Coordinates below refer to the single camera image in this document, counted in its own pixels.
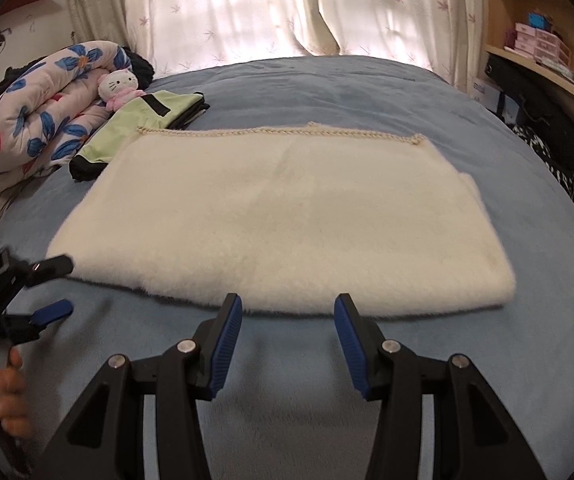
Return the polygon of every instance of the folded blanket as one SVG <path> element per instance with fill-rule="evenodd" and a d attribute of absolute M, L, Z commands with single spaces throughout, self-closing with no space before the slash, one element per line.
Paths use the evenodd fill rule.
<path fill-rule="evenodd" d="M 0 96 L 0 192 L 67 163 L 109 117 L 101 75 L 129 68 L 111 41 L 65 48 L 31 66 Z"/>
<path fill-rule="evenodd" d="M 199 304 L 364 314 L 502 304 L 515 279 L 478 198 L 420 135 L 141 130 L 48 248 L 74 276 Z"/>

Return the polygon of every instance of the finger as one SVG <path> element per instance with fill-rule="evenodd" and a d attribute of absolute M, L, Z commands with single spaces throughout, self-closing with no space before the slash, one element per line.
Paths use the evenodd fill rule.
<path fill-rule="evenodd" d="M 0 396 L 0 420 L 27 415 L 27 403 L 25 399 L 17 395 Z"/>
<path fill-rule="evenodd" d="M 16 368 L 16 370 L 20 370 L 20 367 L 23 365 L 23 358 L 20 356 L 20 352 L 15 346 L 10 350 L 10 364 Z"/>
<path fill-rule="evenodd" d="M 21 394 L 25 387 L 25 378 L 16 368 L 7 367 L 0 370 L 0 395 Z"/>
<path fill-rule="evenodd" d="M 32 425 L 26 417 L 4 418 L 1 423 L 3 429 L 11 436 L 17 438 L 30 438 L 32 436 Z"/>

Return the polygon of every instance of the rolled comforter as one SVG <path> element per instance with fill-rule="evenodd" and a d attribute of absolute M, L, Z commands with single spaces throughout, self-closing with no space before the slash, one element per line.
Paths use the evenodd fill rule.
<path fill-rule="evenodd" d="M 131 68 L 111 41 L 67 47 L 29 68 L 0 96 L 0 192 L 66 164 L 109 118 L 103 74 Z"/>

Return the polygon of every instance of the blue bed sheet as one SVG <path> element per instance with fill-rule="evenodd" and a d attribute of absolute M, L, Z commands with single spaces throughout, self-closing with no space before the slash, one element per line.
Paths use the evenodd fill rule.
<path fill-rule="evenodd" d="M 525 143 L 432 73 L 368 57 L 255 61 L 170 76 L 150 90 L 157 89 L 205 93 L 211 109 L 193 129 L 316 121 L 420 132 L 471 174 L 515 269 L 515 300 L 380 326 L 419 355 L 469 355 L 547 477 L 567 478 L 574 470 L 574 204 Z M 41 258 L 90 186 L 75 183 L 66 168 L 33 182 L 0 222 L 0 246 Z M 22 349 L 35 454 L 111 354 L 159 354 L 213 314 L 70 280 L 23 291 L 10 311 L 61 298 L 74 302 L 74 315 Z M 378 410 L 353 390 L 331 318 L 245 316 L 225 388 L 214 402 L 200 403 L 199 416 L 215 479 L 357 480 L 365 476 Z M 151 402 L 146 415 L 145 465 L 156 478 Z M 432 417 L 426 410 L 427 428 Z M 427 431 L 422 478 L 432 467 L 430 437 Z"/>

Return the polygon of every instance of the black fuzzy fabric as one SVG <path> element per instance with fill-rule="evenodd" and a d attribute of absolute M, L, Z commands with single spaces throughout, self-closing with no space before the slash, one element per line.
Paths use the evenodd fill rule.
<path fill-rule="evenodd" d="M 132 72 L 138 79 L 138 89 L 147 89 L 154 81 L 154 67 L 144 57 L 132 52 L 128 46 L 123 46 L 123 50 L 132 62 Z"/>
<path fill-rule="evenodd" d="M 517 137 L 524 140 L 529 147 L 536 152 L 536 155 L 547 165 L 551 174 L 560 183 L 560 186 L 563 187 L 572 202 L 574 202 L 574 174 L 567 171 L 551 158 L 551 150 L 545 141 L 537 136 L 533 128 L 530 126 L 518 126 L 516 124 L 510 126 L 510 128 Z"/>

